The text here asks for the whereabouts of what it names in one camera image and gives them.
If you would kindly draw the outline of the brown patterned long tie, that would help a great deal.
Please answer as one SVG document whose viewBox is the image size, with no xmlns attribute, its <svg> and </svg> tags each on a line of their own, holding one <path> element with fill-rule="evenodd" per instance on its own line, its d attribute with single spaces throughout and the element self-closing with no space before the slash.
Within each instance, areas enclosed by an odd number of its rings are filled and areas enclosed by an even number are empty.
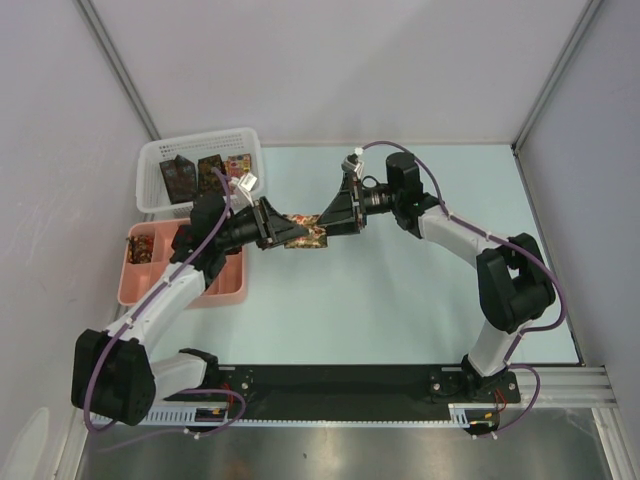
<svg viewBox="0 0 640 480">
<path fill-rule="evenodd" d="M 306 235 L 286 242 L 285 249 L 324 249 L 328 247 L 326 229 L 317 224 L 319 214 L 286 214 L 285 217 L 307 230 Z"/>
</svg>

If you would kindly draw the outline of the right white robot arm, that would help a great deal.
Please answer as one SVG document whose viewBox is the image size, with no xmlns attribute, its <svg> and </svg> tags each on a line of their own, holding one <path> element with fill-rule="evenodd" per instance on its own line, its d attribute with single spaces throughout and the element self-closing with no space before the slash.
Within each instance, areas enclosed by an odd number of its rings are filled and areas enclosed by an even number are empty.
<svg viewBox="0 0 640 480">
<path fill-rule="evenodd" d="M 499 238 L 456 216 L 440 194 L 425 192 L 421 162 L 407 151 L 386 159 L 386 182 L 366 186 L 362 152 L 343 162 L 340 190 L 320 215 L 329 236 L 356 234 L 371 215 L 392 213 L 398 226 L 414 237 L 439 245 L 474 268 L 485 323 L 461 361 L 456 392 L 473 401 L 493 394 L 532 321 L 556 300 L 550 272 L 536 240 L 526 234 Z"/>
</svg>

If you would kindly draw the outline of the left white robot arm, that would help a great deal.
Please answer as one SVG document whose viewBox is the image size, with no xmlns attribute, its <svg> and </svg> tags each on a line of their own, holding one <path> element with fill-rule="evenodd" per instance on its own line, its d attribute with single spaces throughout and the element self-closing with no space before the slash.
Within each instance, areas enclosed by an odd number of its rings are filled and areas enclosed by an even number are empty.
<svg viewBox="0 0 640 480">
<path fill-rule="evenodd" d="M 306 236 L 307 229 L 261 197 L 234 213 L 220 194 L 197 200 L 188 224 L 172 241 L 173 255 L 160 279 L 122 317 L 102 331 L 87 329 L 74 352 L 71 402 L 91 432 L 94 414 L 129 426 L 152 405 L 193 393 L 207 400 L 221 387 L 212 354 L 185 348 L 167 360 L 150 357 L 183 310 L 216 280 L 231 253 L 254 243 L 267 250 Z"/>
</svg>

